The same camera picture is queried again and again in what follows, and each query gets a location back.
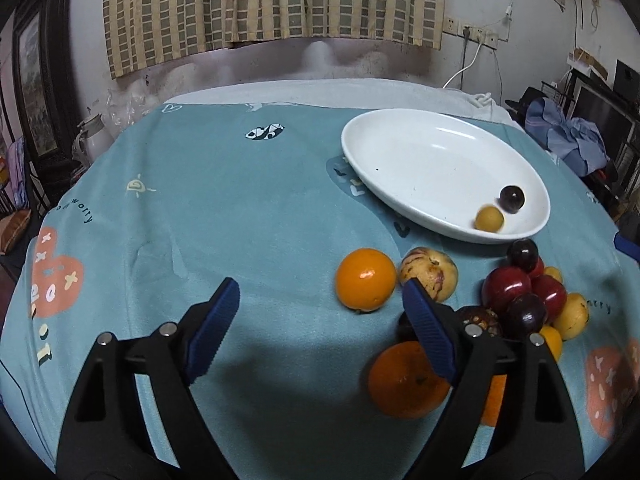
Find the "silver rivet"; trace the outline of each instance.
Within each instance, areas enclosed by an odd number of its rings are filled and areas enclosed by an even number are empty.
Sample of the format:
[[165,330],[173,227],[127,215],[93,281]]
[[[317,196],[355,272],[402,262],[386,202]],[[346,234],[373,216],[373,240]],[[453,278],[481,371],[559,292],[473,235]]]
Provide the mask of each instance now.
[[470,335],[471,337],[480,337],[482,335],[482,327],[479,327],[478,325],[475,324],[468,324],[467,326],[465,326],[465,332],[467,333],[467,335]]
[[108,345],[112,340],[113,334],[111,332],[102,332],[98,336],[98,339],[96,339],[95,341],[98,343],[98,345],[105,346]]
[[177,330],[178,330],[178,326],[174,322],[169,321],[169,322],[165,323],[164,325],[162,325],[158,329],[158,332],[160,332],[161,335],[163,335],[165,337],[169,337],[170,335],[175,334],[175,332]]
[[545,343],[545,338],[543,338],[539,333],[534,332],[529,336],[529,341],[531,341],[535,346],[542,346]]

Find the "curtain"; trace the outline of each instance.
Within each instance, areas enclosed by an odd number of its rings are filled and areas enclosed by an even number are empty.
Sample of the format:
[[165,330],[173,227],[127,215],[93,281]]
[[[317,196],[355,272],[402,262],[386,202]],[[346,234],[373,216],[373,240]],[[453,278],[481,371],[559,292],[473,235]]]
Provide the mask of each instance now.
[[440,49],[444,0],[103,0],[111,77],[234,44],[361,38]]

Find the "brown pillow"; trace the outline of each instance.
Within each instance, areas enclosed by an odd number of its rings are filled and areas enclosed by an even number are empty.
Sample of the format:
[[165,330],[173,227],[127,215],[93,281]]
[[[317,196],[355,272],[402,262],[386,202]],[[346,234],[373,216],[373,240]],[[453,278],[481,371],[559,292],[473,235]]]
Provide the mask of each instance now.
[[30,209],[21,209],[0,219],[0,255],[11,252],[29,225]]

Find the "orange bear print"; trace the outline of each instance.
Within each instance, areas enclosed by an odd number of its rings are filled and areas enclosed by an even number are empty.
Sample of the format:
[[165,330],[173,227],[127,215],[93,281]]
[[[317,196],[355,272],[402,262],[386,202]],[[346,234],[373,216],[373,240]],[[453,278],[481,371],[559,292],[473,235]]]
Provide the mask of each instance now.
[[78,299],[84,268],[76,258],[55,256],[58,233],[43,226],[33,253],[31,273],[31,317],[49,317],[63,312]]
[[594,431],[611,440],[636,392],[640,376],[640,343],[630,339],[625,351],[597,348],[584,364],[587,413]]

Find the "picture frame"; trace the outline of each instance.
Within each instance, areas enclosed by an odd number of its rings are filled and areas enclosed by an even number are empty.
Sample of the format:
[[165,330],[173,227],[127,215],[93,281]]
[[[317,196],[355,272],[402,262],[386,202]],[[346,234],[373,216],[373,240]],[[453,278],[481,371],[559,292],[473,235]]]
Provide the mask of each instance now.
[[14,89],[35,173],[50,203],[70,188],[81,121],[70,58],[70,0],[21,0],[15,9]]

